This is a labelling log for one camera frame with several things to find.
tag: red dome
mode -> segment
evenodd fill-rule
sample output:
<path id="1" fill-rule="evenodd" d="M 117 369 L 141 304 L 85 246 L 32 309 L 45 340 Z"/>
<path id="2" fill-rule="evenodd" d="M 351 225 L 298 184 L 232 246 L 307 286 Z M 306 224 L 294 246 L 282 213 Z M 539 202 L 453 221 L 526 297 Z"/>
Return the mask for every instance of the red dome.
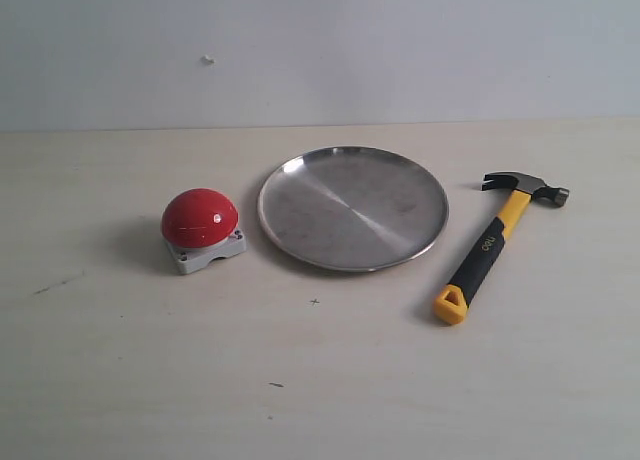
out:
<path id="1" fill-rule="evenodd" d="M 214 245 L 231 235 L 237 225 L 238 211 L 231 200 L 207 188 L 181 193 L 162 215 L 162 235 L 183 248 Z"/>

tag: wooden table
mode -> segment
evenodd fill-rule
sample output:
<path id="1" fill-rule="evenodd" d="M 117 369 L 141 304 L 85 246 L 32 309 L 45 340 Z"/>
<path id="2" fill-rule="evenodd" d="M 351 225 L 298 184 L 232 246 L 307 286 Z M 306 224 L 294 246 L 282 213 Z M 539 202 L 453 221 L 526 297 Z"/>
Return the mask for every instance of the wooden table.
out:
<path id="1" fill-rule="evenodd" d="M 640 119 L 0 136 L 0 458 L 620 459 L 640 440 Z M 424 256 L 367 275 L 261 235 L 265 176 L 357 144 L 429 169 L 450 203 Z M 505 199 L 532 206 L 445 327 L 431 299 Z M 248 252 L 178 276 L 159 220 L 209 187 Z"/>

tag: claw hammer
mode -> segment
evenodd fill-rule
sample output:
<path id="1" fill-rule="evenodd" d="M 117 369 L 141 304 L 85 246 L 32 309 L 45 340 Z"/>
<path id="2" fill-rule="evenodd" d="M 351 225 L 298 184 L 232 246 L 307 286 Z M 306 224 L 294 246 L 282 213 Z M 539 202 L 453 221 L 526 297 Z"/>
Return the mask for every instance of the claw hammer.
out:
<path id="1" fill-rule="evenodd" d="M 546 199 L 562 207 L 569 197 L 566 188 L 551 188 L 542 179 L 524 173 L 489 173 L 484 180 L 482 190 L 508 188 L 513 192 L 435 299 L 434 313 L 451 325 L 465 319 L 471 300 L 531 200 Z"/>

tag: stainless steel plate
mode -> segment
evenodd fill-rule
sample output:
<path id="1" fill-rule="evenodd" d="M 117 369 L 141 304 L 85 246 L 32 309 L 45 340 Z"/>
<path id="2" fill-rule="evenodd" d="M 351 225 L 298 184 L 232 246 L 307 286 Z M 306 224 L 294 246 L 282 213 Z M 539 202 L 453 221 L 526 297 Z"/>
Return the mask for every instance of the stainless steel plate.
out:
<path id="1" fill-rule="evenodd" d="M 305 262 L 351 272 L 411 260 L 447 222 L 442 186 L 411 160 L 384 150 L 335 147 L 293 158 L 258 199 L 262 228 Z"/>

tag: mark on table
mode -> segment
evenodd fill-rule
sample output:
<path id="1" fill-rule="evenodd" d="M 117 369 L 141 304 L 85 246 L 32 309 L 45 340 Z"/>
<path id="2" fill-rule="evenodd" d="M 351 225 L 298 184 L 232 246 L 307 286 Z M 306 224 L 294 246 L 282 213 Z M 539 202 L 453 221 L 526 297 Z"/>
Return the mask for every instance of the mark on table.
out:
<path id="1" fill-rule="evenodd" d="M 85 276 L 85 271 L 82 270 L 82 273 L 80 275 L 76 275 L 75 277 L 67 278 L 67 279 L 62 280 L 60 282 L 56 282 L 56 283 L 52 283 L 51 285 L 47 285 L 46 287 L 41 288 L 40 290 L 36 290 L 31 295 L 33 295 L 33 296 L 40 295 L 42 293 L 48 292 L 49 290 L 51 290 L 53 288 L 61 287 L 63 285 L 66 285 L 67 283 L 75 282 L 76 280 L 79 280 L 84 276 Z"/>

